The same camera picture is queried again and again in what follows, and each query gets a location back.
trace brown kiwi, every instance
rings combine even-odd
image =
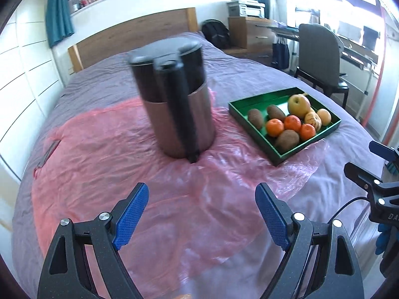
[[[266,111],[270,119],[278,119],[284,122],[285,114],[279,107],[272,104],[271,106],[267,107]]]
[[[281,155],[289,152],[299,144],[299,135],[293,130],[284,130],[275,143],[276,150]]]
[[[248,110],[248,121],[254,125],[254,127],[258,130],[261,130],[265,124],[263,120],[263,115],[258,109]]]

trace mattress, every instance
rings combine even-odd
[[[228,102],[234,100],[296,86],[342,119],[338,130],[325,140],[326,150],[319,167],[304,187],[288,200],[293,212],[300,211],[311,220],[327,222],[347,201],[364,196],[365,191],[344,176],[343,168],[349,161],[381,176],[384,161],[368,150],[372,138],[331,99],[281,71],[225,55],[201,35],[186,33],[183,36],[202,42],[207,84],[215,93],[215,107],[227,107]],[[36,298],[43,265],[37,222],[33,218],[33,171],[45,153],[43,145],[49,133],[79,114],[107,108],[137,96],[126,53],[115,55],[75,74],[43,125],[21,181],[13,217],[14,266],[22,288],[31,298]],[[359,228],[367,211],[367,204],[357,201],[340,213],[338,218],[349,235]],[[264,227],[238,253],[190,278],[182,278],[178,287],[167,289],[158,297],[169,299],[180,294],[193,294],[194,298],[259,298],[282,256],[283,252],[273,244]]]

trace black backpack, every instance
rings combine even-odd
[[[219,20],[205,20],[202,24],[202,33],[207,41],[219,49],[231,47],[229,30]]]

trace orange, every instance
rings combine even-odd
[[[316,136],[316,129],[311,124],[303,124],[299,131],[300,139],[303,142]]]
[[[287,116],[284,120],[284,129],[293,130],[298,133],[302,127],[301,121],[297,116]]]
[[[278,137],[284,131],[284,124],[281,120],[269,120],[266,125],[266,132],[270,137]]]

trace pink plastic bag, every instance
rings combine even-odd
[[[120,256],[145,298],[156,298],[223,263],[265,228],[255,187],[267,182],[279,199],[296,194],[324,159],[327,143],[310,145],[274,167],[225,108],[214,108],[216,139],[195,164],[162,153],[141,100],[72,118],[51,134],[61,140],[32,187],[43,255],[64,217],[94,219],[138,182],[150,200]],[[89,263],[95,266],[93,253]],[[107,297],[98,268],[99,295]]]

